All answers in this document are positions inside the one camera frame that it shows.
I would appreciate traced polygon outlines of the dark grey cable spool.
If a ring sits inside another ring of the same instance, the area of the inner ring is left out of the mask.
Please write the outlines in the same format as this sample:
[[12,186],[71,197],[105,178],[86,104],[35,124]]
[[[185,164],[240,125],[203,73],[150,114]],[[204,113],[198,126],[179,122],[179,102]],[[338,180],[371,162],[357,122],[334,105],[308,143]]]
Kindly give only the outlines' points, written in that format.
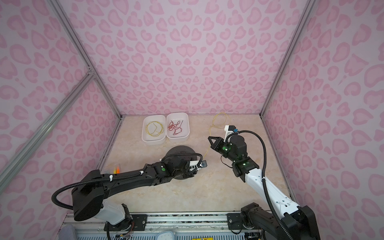
[[[161,159],[161,162],[164,164],[165,169],[168,170],[172,174],[171,170],[171,160],[172,159],[184,159],[187,161],[201,161],[203,160],[203,156],[199,153],[196,153],[192,148],[188,146],[176,146],[170,149],[167,154]],[[194,172],[194,175],[198,173],[198,170],[200,169],[192,169],[191,171]],[[192,177],[174,177],[176,180],[186,180],[188,178]]]

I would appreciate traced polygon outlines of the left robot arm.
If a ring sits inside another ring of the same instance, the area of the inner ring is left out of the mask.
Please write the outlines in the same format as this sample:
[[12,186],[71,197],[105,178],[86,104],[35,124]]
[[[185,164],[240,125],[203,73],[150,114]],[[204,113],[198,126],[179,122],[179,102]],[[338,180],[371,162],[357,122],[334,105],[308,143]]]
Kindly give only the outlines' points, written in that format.
[[179,153],[164,156],[160,161],[146,164],[142,169],[118,174],[89,172],[82,181],[56,190],[51,200],[74,212],[77,222],[91,218],[116,225],[129,217],[126,205],[114,205],[108,198],[121,192],[141,187],[165,184],[173,179],[192,178],[207,162],[198,153]]

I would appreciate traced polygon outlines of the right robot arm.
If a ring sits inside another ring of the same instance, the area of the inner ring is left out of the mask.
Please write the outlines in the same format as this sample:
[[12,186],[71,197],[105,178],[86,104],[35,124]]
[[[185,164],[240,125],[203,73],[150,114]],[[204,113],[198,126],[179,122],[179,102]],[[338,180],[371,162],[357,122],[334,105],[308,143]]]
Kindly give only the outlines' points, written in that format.
[[[256,164],[248,155],[247,144],[242,134],[252,134],[261,142],[263,165]],[[255,190],[269,206],[269,211],[252,203],[241,209],[243,225],[258,228],[277,240],[319,240],[320,232],[314,211],[309,206],[301,207],[287,197],[267,177],[267,151],[262,138],[252,131],[234,131],[225,138],[209,136],[210,147],[232,162],[237,178]]]

